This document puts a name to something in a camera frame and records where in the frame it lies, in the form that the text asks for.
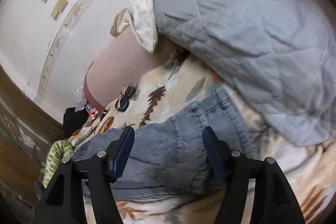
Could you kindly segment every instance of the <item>brown leaf print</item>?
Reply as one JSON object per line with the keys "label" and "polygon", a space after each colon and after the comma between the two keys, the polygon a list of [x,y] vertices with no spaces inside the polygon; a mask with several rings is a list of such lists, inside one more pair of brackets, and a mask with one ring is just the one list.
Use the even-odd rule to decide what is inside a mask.
{"label": "brown leaf print", "polygon": [[131,123],[131,124],[127,125],[127,123],[124,122],[124,124],[121,126],[121,129],[125,129],[126,127],[131,127],[133,125],[135,125],[135,123]]}
{"label": "brown leaf print", "polygon": [[259,139],[263,136],[263,135],[268,135],[269,134],[269,130],[270,130],[270,126],[269,125],[265,125],[263,127],[263,129],[261,131],[256,132],[256,136],[254,136],[255,141],[259,141]]}
{"label": "brown leaf print", "polygon": [[210,74],[211,74],[212,82],[215,85],[220,85],[221,81],[220,81],[220,78],[219,78],[218,74],[215,73],[213,70],[210,70]]}
{"label": "brown leaf print", "polygon": [[177,74],[181,68],[182,63],[188,58],[190,52],[184,48],[177,48],[176,51],[170,56],[166,69],[171,70],[169,80],[173,75]]}
{"label": "brown leaf print", "polygon": [[72,133],[71,137],[77,136],[81,129],[77,129],[74,133]]}
{"label": "brown leaf print", "polygon": [[166,87],[162,86],[160,88],[157,88],[153,92],[149,94],[148,99],[148,109],[143,115],[143,118],[139,124],[139,127],[145,126],[147,121],[151,120],[151,113],[153,112],[153,108],[157,106],[158,102],[161,101],[162,97],[165,95]]}
{"label": "brown leaf print", "polygon": [[137,210],[137,209],[134,209],[134,208],[131,208],[131,207],[127,206],[126,201],[118,201],[117,200],[115,203],[117,205],[120,217],[122,219],[125,219],[129,216],[131,219],[135,220],[134,213],[147,212],[146,210]]}
{"label": "brown leaf print", "polygon": [[315,190],[316,185],[311,189],[308,196],[300,205],[300,208],[304,216],[304,220],[307,224],[315,224],[317,220],[321,217],[323,210],[322,212],[319,212],[316,216],[314,215],[319,209],[321,209],[324,200],[327,198],[327,195],[322,196],[324,189],[321,189],[320,191],[314,194]]}
{"label": "brown leaf print", "polygon": [[99,128],[97,135],[98,134],[103,134],[106,131],[110,130],[111,127],[112,127],[113,122],[114,122],[114,117],[113,116],[108,117],[105,120],[105,122],[103,123],[103,125]]}

